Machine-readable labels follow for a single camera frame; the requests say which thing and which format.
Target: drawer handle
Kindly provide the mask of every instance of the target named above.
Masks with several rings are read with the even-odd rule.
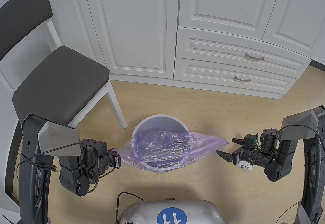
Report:
[[[243,82],[252,81],[252,79],[242,80],[242,79],[240,79],[240,78],[237,78],[236,76],[234,76],[234,80],[239,80],[239,81],[243,81]]]
[[[246,53],[245,56],[248,58],[251,58],[251,59],[255,59],[255,60],[264,60],[264,57],[262,57],[262,58],[253,57],[253,56],[248,55],[248,53]]]

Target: white chair leg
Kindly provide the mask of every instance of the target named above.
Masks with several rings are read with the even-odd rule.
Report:
[[[127,123],[126,123],[126,120],[123,116],[123,113],[122,113],[122,110],[121,110],[121,107],[120,107],[120,104],[119,102],[117,101],[117,98],[116,98],[116,95],[115,95],[115,92],[114,92],[114,89],[112,87],[112,84],[111,84],[111,81],[108,80],[108,82],[106,83],[106,88],[107,88],[107,96],[108,96],[108,99],[113,107],[113,110],[117,116],[117,119],[119,120],[121,126],[123,128],[126,128],[127,127]]]

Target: purple plastic bag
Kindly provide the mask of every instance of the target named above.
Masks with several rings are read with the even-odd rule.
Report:
[[[123,149],[116,151],[129,165],[161,173],[196,162],[228,144],[219,136],[150,129],[136,133]]]

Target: blue sticker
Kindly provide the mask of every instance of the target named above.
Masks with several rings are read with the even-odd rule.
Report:
[[[186,224],[187,216],[179,208],[163,209],[157,217],[158,224]]]

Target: chair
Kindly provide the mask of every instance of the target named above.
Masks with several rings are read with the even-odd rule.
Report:
[[[13,93],[19,122],[33,113],[57,124],[76,125],[107,94],[123,128],[127,123],[109,80],[110,70],[63,46],[49,0],[9,0],[0,8],[0,60],[26,35],[46,23],[57,47]]]

